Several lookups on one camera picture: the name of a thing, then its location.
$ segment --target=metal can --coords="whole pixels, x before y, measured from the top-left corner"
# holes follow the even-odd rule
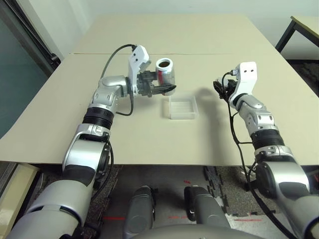
[[[161,58],[156,62],[156,75],[159,85],[173,84],[175,85],[175,74],[173,61],[169,58]],[[170,96],[174,94],[175,89],[163,94],[164,96]]]

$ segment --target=robotic arm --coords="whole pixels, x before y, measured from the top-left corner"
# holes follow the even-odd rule
[[[82,238],[93,184],[108,165],[110,129],[117,101],[128,94],[151,97],[176,86],[154,86],[155,72],[145,48],[138,45],[129,58],[129,74],[103,77],[78,125],[63,161],[63,179],[50,184],[16,223],[8,239]]]
[[[241,63],[229,75],[235,75],[237,82],[223,83],[224,79],[218,79],[214,87],[245,121],[258,163],[256,180],[259,192],[275,200],[298,238],[318,236],[315,227],[318,227],[319,197],[310,195],[308,178],[285,146],[274,116],[252,95],[257,81],[256,63]]]

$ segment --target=wall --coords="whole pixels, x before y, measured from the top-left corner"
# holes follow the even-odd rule
[[[18,0],[44,41],[65,57],[103,13],[243,13],[276,45],[291,15],[319,16],[318,0]],[[287,59],[319,59],[318,48],[294,33]]]

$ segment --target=transparent plastic box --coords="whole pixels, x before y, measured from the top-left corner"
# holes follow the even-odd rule
[[[193,120],[198,116],[194,95],[175,93],[169,96],[169,117],[172,120]]]

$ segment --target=black cable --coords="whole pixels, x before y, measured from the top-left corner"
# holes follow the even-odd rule
[[[227,107],[228,107],[228,113],[229,113],[229,122],[230,122],[230,129],[231,129],[231,133],[233,136],[233,139],[235,141],[235,144],[239,150],[239,154],[240,154],[240,159],[241,159],[241,163],[243,166],[243,170],[245,173],[245,177],[249,186],[249,189],[252,193],[252,195],[254,196],[255,200],[257,201],[258,205],[260,206],[260,208],[263,210],[263,212],[265,213],[265,215],[273,222],[273,224],[288,238],[290,239],[297,239],[273,214],[273,212],[268,208],[268,206],[264,203],[264,201],[257,195],[257,193],[255,192],[254,188],[251,186],[251,182],[250,182],[250,178],[248,177],[248,173],[246,170],[246,166],[245,166],[245,162],[244,162],[244,156],[243,156],[243,152],[239,146],[239,140],[236,136],[235,133],[235,129],[234,129],[234,116],[235,115],[231,115],[231,111],[230,111],[230,105],[228,102],[228,96],[227,96],[227,92],[225,90],[224,87],[224,78],[226,75],[231,75],[231,71],[227,72],[224,74],[222,80],[221,80],[221,84],[222,84],[222,88],[223,88],[223,93],[224,93],[224,98],[227,102]]]
[[[110,169],[108,172],[108,176],[106,177],[105,181],[103,182],[103,184],[100,186],[100,188],[95,192],[95,194],[91,197],[91,201],[94,201],[96,199],[96,197],[100,194],[100,192],[104,189],[104,187],[106,186],[106,184],[108,183],[111,173],[112,173],[112,167],[114,164],[114,154],[113,154],[113,149],[111,146],[111,143],[108,142],[108,145],[110,146],[110,154],[111,154],[111,165],[110,165]]]
[[[253,163],[253,165],[251,165],[251,168],[249,169],[249,171],[248,171],[248,178],[249,178],[249,180],[250,180],[250,174],[251,174],[251,171],[253,170],[253,168],[255,167],[255,165],[256,165],[256,161]]]
[[[120,46],[118,49],[116,49],[112,55],[110,56],[110,58],[108,59],[108,61],[106,62],[105,66],[104,66],[104,69],[102,71],[102,74],[101,74],[101,77],[100,78],[103,78],[104,75],[105,75],[105,72],[106,72],[106,69],[108,68],[111,60],[113,59],[113,57],[116,55],[116,53],[118,53],[120,50],[126,48],[126,47],[131,47],[132,50],[134,51],[134,49],[136,48],[136,45],[133,45],[133,44],[126,44],[126,45],[123,45],[123,46]],[[133,108],[134,108],[134,97],[133,97],[133,93],[130,94],[130,102],[131,102],[131,110],[128,114],[126,113],[121,113],[121,112],[116,112],[117,114],[119,115],[122,115],[122,116],[130,116],[132,113],[133,113]]]
[[[119,115],[122,115],[122,116],[130,116],[133,113],[133,109],[134,109],[134,96],[133,96],[133,94],[130,94],[130,102],[131,102],[131,110],[128,114],[117,112],[117,111],[116,111],[116,113]]]

